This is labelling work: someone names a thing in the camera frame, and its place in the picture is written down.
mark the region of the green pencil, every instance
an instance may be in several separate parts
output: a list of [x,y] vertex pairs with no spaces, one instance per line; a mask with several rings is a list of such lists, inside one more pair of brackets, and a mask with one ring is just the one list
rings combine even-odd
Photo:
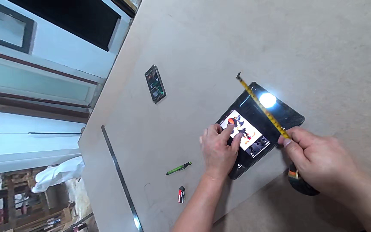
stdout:
[[175,169],[173,169],[173,170],[171,170],[171,171],[168,171],[168,172],[165,173],[164,175],[165,175],[165,176],[166,176],[166,175],[170,175],[170,174],[173,173],[173,172],[183,170],[183,169],[185,169],[186,167],[188,167],[189,165],[191,165],[191,162],[185,163],[185,164],[183,164],[183,165],[181,165],[181,166],[179,166],[179,167],[177,167],[177,168],[175,168]]

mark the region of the hand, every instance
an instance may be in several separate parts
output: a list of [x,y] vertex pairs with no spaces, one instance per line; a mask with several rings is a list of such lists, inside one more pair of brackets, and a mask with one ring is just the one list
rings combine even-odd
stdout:
[[205,129],[200,136],[202,152],[206,163],[206,175],[224,181],[237,158],[237,152],[243,133],[234,136],[231,146],[227,140],[233,131],[233,125],[229,125],[222,131],[219,124],[213,124]]
[[292,138],[280,137],[298,172],[312,187],[337,200],[343,197],[360,172],[348,151],[333,137],[320,137],[300,127],[287,130]]

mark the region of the forearm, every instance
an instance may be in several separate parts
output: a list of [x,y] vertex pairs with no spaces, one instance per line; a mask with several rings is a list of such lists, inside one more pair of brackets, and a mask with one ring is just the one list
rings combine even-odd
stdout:
[[209,232],[224,181],[203,175],[193,196],[174,225],[173,232]]
[[338,200],[346,205],[371,232],[371,179],[358,173],[346,186],[346,194]]

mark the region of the fingernail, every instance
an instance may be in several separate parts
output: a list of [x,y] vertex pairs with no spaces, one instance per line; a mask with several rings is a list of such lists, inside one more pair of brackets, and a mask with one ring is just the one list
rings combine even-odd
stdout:
[[291,139],[284,139],[283,146],[286,147],[289,143],[291,143]]

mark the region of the door panel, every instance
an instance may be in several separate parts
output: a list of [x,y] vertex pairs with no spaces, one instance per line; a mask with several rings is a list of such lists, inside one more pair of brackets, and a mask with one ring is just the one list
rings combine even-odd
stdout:
[[88,105],[96,85],[0,58],[0,92]]

